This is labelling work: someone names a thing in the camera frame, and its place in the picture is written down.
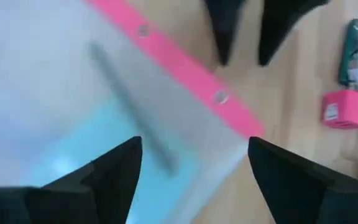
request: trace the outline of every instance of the light blue surface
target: light blue surface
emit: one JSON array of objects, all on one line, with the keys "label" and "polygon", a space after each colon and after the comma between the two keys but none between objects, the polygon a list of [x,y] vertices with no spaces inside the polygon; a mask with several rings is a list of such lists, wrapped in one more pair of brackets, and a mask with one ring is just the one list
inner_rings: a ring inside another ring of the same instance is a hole
[{"label": "light blue surface", "polygon": [[[188,187],[197,172],[195,155],[184,144],[157,130],[159,137],[175,155],[178,170],[168,175],[152,155],[147,137],[143,136],[144,153],[139,183],[129,214],[129,223],[160,223]],[[53,144],[23,185],[44,185],[89,163],[129,138],[139,135],[129,115],[113,98],[92,113],[59,143]]]}]

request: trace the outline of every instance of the pink cube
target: pink cube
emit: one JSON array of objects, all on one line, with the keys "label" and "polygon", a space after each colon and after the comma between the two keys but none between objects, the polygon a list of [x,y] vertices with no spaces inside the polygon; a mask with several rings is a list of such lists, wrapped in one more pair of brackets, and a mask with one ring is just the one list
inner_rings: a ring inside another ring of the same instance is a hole
[{"label": "pink cube", "polygon": [[358,128],[358,92],[340,90],[326,94],[322,121],[331,128]]}]

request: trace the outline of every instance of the pink strip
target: pink strip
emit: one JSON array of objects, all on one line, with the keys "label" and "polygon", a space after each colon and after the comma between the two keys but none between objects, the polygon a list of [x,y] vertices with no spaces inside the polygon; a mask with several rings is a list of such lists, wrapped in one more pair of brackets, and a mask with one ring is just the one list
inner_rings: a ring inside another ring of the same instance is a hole
[{"label": "pink strip", "polygon": [[[185,86],[226,124],[245,138],[263,135],[263,127],[234,97],[224,104],[214,101],[217,91],[227,88],[203,66],[180,50],[166,35],[150,25],[123,0],[87,0],[93,3],[115,25],[137,44],[137,46],[165,68],[178,83]],[[139,27],[147,24],[149,34],[139,37]]]}]

